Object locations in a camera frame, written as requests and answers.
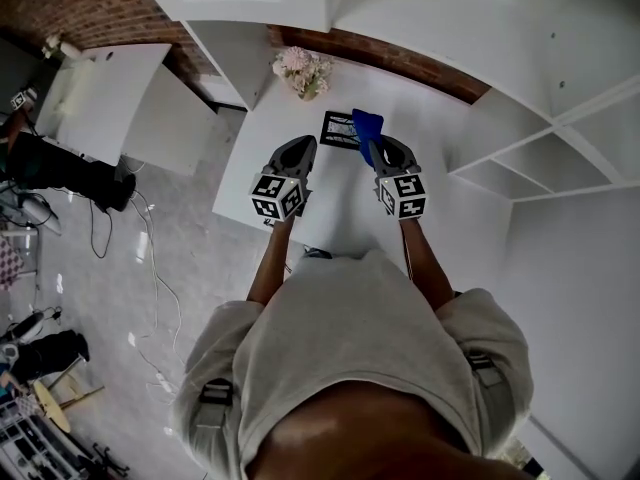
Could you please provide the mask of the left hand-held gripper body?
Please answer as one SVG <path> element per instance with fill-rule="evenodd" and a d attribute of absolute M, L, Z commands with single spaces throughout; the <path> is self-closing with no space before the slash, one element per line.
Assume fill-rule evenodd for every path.
<path fill-rule="evenodd" d="M 303 135 L 292 140 L 313 140 L 315 154 L 303 164 L 282 164 L 276 158 L 278 147 L 254 177 L 249 197 L 256 214 L 266 220 L 282 222 L 294 215 L 301 216 L 312 193 L 308 177 L 315 161 L 317 139 Z"/>

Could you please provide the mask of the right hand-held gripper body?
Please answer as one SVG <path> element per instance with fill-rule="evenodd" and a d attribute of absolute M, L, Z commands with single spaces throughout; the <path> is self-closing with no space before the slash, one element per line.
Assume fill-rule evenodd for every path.
<path fill-rule="evenodd" d="M 374 193 L 388 215 L 397 220 L 418 219 L 425 211 L 428 193 L 421 167 L 413 153 L 409 167 L 390 167 L 384 158 L 387 143 L 406 146 L 395 138 L 382 135 L 381 141 L 361 144 L 361 154 L 375 172 Z"/>

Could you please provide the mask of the black framed picture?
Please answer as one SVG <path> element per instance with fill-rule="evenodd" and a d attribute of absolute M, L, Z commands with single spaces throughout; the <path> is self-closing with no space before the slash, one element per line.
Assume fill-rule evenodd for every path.
<path fill-rule="evenodd" d="M 319 142 L 322 145 L 359 151 L 361 141 L 350 114 L 326 111 Z"/>

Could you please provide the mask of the blue cloth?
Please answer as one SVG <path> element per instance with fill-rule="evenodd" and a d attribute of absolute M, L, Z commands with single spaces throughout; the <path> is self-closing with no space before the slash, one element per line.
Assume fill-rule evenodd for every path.
<path fill-rule="evenodd" d="M 369 141 L 375 143 L 381 141 L 384 125 L 384 118 L 381 115 L 354 108 L 351 113 L 351 120 L 362 145 Z"/>

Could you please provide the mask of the person's left forearm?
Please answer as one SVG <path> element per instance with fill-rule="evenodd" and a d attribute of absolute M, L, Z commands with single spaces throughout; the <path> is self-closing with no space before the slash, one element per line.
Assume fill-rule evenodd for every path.
<path fill-rule="evenodd" d="M 266 306 L 282 286 L 294 222 L 295 217 L 291 216 L 274 225 L 267 248 L 248 292 L 247 301 Z"/>

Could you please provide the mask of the person's right forearm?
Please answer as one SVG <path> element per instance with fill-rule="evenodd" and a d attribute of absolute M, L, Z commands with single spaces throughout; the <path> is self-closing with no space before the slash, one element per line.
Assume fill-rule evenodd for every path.
<path fill-rule="evenodd" d="M 438 262 L 417 219 L 400 221 L 411 279 L 434 312 L 455 298 L 451 283 Z"/>

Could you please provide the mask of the white table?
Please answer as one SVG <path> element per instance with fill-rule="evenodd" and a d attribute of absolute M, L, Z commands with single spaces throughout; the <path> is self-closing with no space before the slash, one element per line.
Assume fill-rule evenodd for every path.
<path fill-rule="evenodd" d="M 445 150 L 463 130 L 469 105 L 374 68 L 335 63 L 329 91 L 310 102 L 271 76 L 241 126 L 214 213 L 263 228 L 249 199 L 255 174 L 278 146 L 301 135 L 319 136 L 326 112 L 348 113 L 354 108 L 381 115 L 384 134 L 413 150 L 428 193 L 420 223 L 453 287 L 494 290 L 511 205 L 450 175 L 445 162 Z M 381 248 L 403 267 L 399 225 L 378 202 L 374 177 L 359 152 L 320 145 L 309 176 L 312 194 L 295 223 L 293 239 L 352 256 Z"/>

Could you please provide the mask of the pink flower bouquet in vase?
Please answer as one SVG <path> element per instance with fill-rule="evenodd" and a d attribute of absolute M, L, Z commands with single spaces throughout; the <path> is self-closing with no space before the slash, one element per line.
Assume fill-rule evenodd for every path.
<path fill-rule="evenodd" d="M 276 54 L 272 70 L 300 100 L 311 101 L 329 91 L 333 61 L 292 46 Z"/>

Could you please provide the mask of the person's grey shirt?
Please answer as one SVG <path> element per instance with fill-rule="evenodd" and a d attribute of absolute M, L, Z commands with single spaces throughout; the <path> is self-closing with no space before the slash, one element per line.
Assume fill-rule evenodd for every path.
<path fill-rule="evenodd" d="M 417 396 L 491 457 L 528 416 L 533 379 L 517 324 L 480 288 L 434 312 L 382 252 L 303 258 L 263 306 L 217 307 L 185 366 L 172 427 L 213 480 L 248 480 L 267 434 L 347 381 Z"/>

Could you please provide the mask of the white shelf cabinet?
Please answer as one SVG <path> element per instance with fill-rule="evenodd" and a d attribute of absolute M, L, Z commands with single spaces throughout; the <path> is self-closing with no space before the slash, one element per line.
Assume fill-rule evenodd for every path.
<path fill-rule="evenodd" d="M 248 109 L 270 26 L 350 32 L 488 86 L 452 174 L 514 201 L 640 187 L 640 0 L 155 1 Z"/>

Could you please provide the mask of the white side desk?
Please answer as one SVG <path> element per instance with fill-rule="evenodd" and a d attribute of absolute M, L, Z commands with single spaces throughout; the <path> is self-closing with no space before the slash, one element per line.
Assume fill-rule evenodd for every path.
<path fill-rule="evenodd" d="M 85 50 L 40 98 L 36 131 L 109 165 L 122 156 L 191 176 L 216 113 L 163 63 L 167 44 Z"/>

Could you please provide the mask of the person's neck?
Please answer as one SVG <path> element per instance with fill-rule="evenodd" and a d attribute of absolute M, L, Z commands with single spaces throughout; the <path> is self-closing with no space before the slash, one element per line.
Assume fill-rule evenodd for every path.
<path fill-rule="evenodd" d="M 366 382 L 326 388 L 287 414 L 246 468 L 248 480 L 531 480 L 472 455 L 422 399 Z"/>

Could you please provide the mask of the small white flower vase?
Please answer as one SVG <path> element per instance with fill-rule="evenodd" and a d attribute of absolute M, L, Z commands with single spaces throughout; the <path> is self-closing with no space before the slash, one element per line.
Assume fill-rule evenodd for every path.
<path fill-rule="evenodd" d="M 64 41 L 59 34 L 48 36 L 41 51 L 46 59 L 51 58 L 55 53 L 62 53 L 65 57 L 73 60 L 80 58 L 82 55 L 80 49 Z"/>

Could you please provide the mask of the yellow round stool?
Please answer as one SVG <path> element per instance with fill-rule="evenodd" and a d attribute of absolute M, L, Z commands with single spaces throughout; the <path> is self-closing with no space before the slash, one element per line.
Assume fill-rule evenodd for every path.
<path fill-rule="evenodd" d="M 46 386 L 40 380 L 34 381 L 32 389 L 45 417 L 62 432 L 69 434 L 71 424 L 66 411 L 100 393 L 105 389 L 105 386 L 86 389 L 73 376 L 67 376 L 56 380 L 50 386 Z"/>

